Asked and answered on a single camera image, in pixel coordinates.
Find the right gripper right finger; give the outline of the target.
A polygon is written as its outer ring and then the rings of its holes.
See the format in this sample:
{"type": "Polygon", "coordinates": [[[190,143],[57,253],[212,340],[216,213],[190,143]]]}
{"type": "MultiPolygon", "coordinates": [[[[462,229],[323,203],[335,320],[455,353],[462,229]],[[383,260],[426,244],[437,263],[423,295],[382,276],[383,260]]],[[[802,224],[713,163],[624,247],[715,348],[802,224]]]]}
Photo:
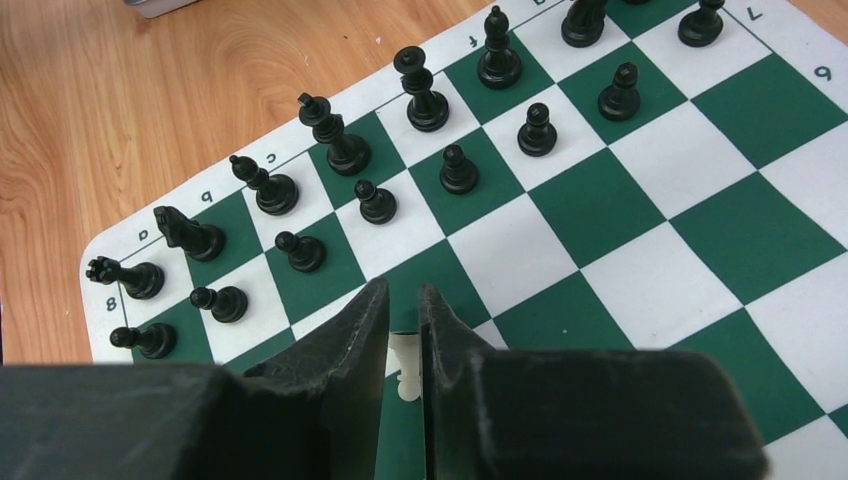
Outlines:
{"type": "Polygon", "coordinates": [[[419,292],[430,479],[763,479],[729,375],[679,350],[499,350],[419,292]]]}

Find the white chess pawn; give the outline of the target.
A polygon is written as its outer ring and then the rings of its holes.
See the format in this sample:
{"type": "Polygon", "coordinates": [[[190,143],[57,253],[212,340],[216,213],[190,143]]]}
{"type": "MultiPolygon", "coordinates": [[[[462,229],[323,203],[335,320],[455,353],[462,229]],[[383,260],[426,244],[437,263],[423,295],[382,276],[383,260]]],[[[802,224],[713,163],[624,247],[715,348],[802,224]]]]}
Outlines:
{"type": "Polygon", "coordinates": [[[398,366],[397,392],[401,400],[413,402],[421,395],[421,342],[415,333],[390,333],[388,348],[398,366]]]}

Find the green white chess board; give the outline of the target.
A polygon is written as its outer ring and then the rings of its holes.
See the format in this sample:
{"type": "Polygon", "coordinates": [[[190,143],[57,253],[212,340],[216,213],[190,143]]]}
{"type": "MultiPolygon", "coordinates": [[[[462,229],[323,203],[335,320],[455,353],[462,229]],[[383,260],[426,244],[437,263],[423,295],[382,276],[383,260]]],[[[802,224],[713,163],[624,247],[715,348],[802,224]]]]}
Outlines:
{"type": "Polygon", "coordinates": [[[262,212],[221,160],[160,199],[227,237],[214,261],[170,248],[151,207],[97,235],[97,256],[165,273],[136,300],[118,283],[82,279],[95,362],[139,363],[109,341],[118,327],[173,325],[175,362],[244,371],[334,316],[375,277],[390,285],[390,327],[418,325],[435,285],[456,315],[497,347],[680,347],[733,379],[765,442],[773,479],[847,475],[847,47],[786,1],[728,1],[708,46],[683,44],[695,1],[611,1],[601,38],[561,36],[566,1],[502,1],[523,70],[484,87],[485,12],[422,46],[450,116],[432,133],[406,116],[410,96],[386,66],[330,98],[372,158],[362,175],[392,192],[395,217],[366,222],[355,179],[298,119],[243,147],[299,188],[287,214],[262,212]],[[639,68],[641,107],[615,122],[601,91],[625,62],[639,68]],[[553,150],[524,154],[527,110],[545,103],[553,150]],[[441,185],[458,144],[479,169],[469,193],[441,185]],[[274,240],[320,239],[316,271],[294,270],[274,240]],[[197,287],[245,292],[220,323],[189,300],[197,287]]]}

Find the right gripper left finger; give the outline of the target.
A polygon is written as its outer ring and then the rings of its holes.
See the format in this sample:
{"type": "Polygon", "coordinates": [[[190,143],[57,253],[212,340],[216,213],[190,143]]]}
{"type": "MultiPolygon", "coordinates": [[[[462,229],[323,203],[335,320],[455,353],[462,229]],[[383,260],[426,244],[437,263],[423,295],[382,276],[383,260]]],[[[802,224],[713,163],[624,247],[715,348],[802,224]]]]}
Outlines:
{"type": "Polygon", "coordinates": [[[214,364],[8,366],[5,479],[370,479],[390,294],[241,374],[214,364]]]}

